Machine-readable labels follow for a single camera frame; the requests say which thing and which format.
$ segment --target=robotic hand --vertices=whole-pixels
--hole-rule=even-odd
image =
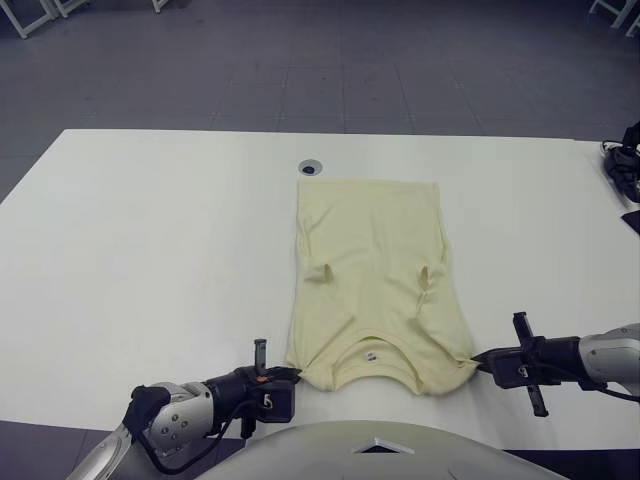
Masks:
[[[513,314],[519,347],[495,348],[473,359],[491,373],[502,388],[527,387],[533,414],[549,415],[540,385],[578,382],[583,390],[597,390],[640,403],[640,323],[587,337],[534,337],[527,315]],[[607,389],[617,382],[632,395]]]
[[[244,439],[252,436],[256,421],[288,423],[294,415],[300,370],[266,369],[265,361],[266,340],[258,339],[253,366],[204,382],[136,387],[122,424],[89,453],[67,480],[106,480],[136,442],[160,473],[179,474],[216,448],[236,418],[242,421]],[[177,467],[168,467],[161,460],[184,456],[192,443],[212,435],[217,436]]]

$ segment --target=gray floor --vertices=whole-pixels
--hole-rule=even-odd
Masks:
[[[0,15],[0,200],[64,128],[619,138],[638,41],[589,3],[95,0],[27,41]]]
[[[64,480],[108,433],[0,421],[0,478]],[[243,440],[225,439],[211,454],[175,476],[156,474],[149,462],[149,475],[135,480],[191,480],[243,446]]]

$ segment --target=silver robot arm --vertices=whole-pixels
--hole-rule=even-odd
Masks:
[[[213,451],[236,418],[242,420],[244,439],[252,436],[257,421],[288,423],[300,370],[266,369],[265,348],[265,340],[256,340],[255,364],[221,377],[136,387],[122,424],[67,480],[106,480],[123,471],[125,478],[137,478],[150,467],[148,460],[159,473],[178,474]]]
[[[640,323],[583,337],[579,349],[591,380],[615,382],[640,395]]]
[[[160,409],[143,433],[160,458],[177,454],[191,442],[207,436],[213,425],[214,404],[204,383],[176,385],[163,382],[152,387],[163,388],[170,395],[170,403]],[[132,443],[131,433],[120,424],[87,455],[67,480],[108,479]]]

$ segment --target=chair leg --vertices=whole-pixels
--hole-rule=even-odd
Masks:
[[[26,27],[23,27],[20,24],[20,21],[13,14],[13,11],[9,7],[9,5],[7,4],[6,0],[0,0],[0,8],[2,8],[2,10],[4,10],[4,13],[7,14],[7,17],[9,17],[9,21],[13,25],[13,28],[16,29],[16,32],[18,32],[18,35],[20,35],[20,38],[22,38],[24,40],[36,28],[39,28],[42,25],[44,25],[45,23],[55,19],[55,15],[53,15],[53,13],[51,12],[51,9],[48,8],[49,6],[45,5],[44,2],[46,2],[46,0],[42,0],[40,2],[40,5],[42,6],[42,9],[44,10],[45,14],[42,15],[40,18],[38,18],[38,19],[34,20],[33,22],[31,22]]]
[[[9,17],[9,21],[13,25],[13,28],[16,29],[16,32],[18,32],[18,35],[20,35],[20,38],[22,39],[27,38],[27,34],[22,28],[22,25],[20,25],[20,22],[18,21],[16,16],[13,14],[13,12],[9,8],[9,5],[7,5],[7,2],[5,2],[5,0],[0,0],[0,7],[2,8],[2,10],[4,10],[4,13],[7,14],[7,17]]]
[[[616,18],[616,21],[611,24],[611,28],[620,28],[620,25],[622,25],[622,22],[626,20],[627,15],[629,15],[629,12],[631,12],[631,9],[637,1],[638,0],[627,0],[622,10],[620,10],[618,18]]]
[[[627,30],[627,33],[625,33],[625,35],[627,37],[633,37],[633,33],[636,28],[640,28],[640,15],[638,15],[638,18],[636,18],[636,21],[631,24],[631,26],[629,27],[629,30]]]

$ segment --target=floor tile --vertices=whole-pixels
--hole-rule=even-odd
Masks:
[[[280,85],[231,85],[218,115],[275,117],[280,114],[283,91]]]
[[[344,133],[344,120],[339,117],[285,117],[278,124],[279,132]]]
[[[66,478],[80,450],[84,430],[0,421],[3,478]]]
[[[218,116],[213,122],[213,130],[228,130],[234,132],[275,132],[278,127],[278,117],[248,116]]]
[[[468,117],[471,109],[460,85],[440,63],[398,66],[412,115]]]
[[[299,35],[291,60],[294,67],[342,66],[340,39],[337,36]]]
[[[408,117],[402,84],[395,68],[346,69],[344,75],[348,117]]]
[[[260,60],[245,61],[233,72],[232,85],[284,85],[287,79],[287,68],[273,66]]]
[[[472,116],[466,118],[413,118],[415,133],[420,135],[482,135],[480,124]]]
[[[291,68],[284,94],[286,117],[337,117],[343,113],[340,69]]]
[[[523,94],[506,76],[479,74],[458,81],[467,103],[479,118],[535,118]]]
[[[347,133],[369,133],[382,135],[411,135],[413,123],[407,118],[347,118]]]
[[[492,137],[562,138],[557,125],[536,120],[505,120],[484,118],[480,120],[482,131]]]

